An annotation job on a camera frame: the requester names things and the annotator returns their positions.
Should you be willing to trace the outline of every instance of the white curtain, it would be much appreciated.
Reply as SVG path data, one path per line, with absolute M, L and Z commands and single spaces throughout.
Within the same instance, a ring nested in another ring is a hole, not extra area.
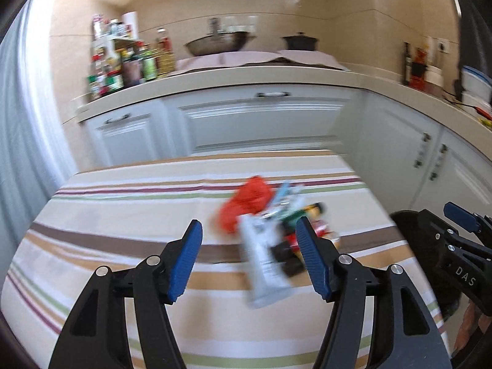
M 75 173 L 51 88 L 47 1 L 28 0 L 0 44 L 0 290 L 30 224 Z

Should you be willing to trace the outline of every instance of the paper towel roll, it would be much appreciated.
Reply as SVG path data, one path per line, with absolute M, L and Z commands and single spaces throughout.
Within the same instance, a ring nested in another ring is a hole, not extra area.
M 121 20 L 125 25 L 131 26 L 132 38 L 138 39 L 138 18 L 136 11 L 123 14 Z

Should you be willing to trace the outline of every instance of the dark bottle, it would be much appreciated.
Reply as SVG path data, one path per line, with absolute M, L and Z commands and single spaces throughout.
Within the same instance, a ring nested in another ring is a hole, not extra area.
M 412 76 L 412 56 L 410 55 L 410 44 L 404 43 L 403 52 L 403 84 L 405 86 L 410 85 L 410 78 Z

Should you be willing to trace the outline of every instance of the faucet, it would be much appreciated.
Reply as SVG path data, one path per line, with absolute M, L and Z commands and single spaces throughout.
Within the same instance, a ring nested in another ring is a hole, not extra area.
M 220 29 L 220 18 L 210 18 L 208 20 L 208 25 L 212 31 L 212 38 L 218 40 L 219 29 Z

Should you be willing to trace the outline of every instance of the metal screw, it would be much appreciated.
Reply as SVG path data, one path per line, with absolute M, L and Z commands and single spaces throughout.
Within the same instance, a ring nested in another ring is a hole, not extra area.
M 108 267 L 107 266 L 100 266 L 95 270 L 95 274 L 98 276 L 106 276 L 108 274 Z
M 152 255 L 150 257 L 147 258 L 147 265 L 149 266 L 155 266 L 157 265 L 159 262 L 161 261 L 161 259 L 157 256 L 157 255 Z
M 340 255 L 339 262 L 344 265 L 350 265 L 352 263 L 352 257 L 350 255 Z
M 403 268 L 400 265 L 391 265 L 391 271 L 395 275 L 401 275 L 403 273 Z

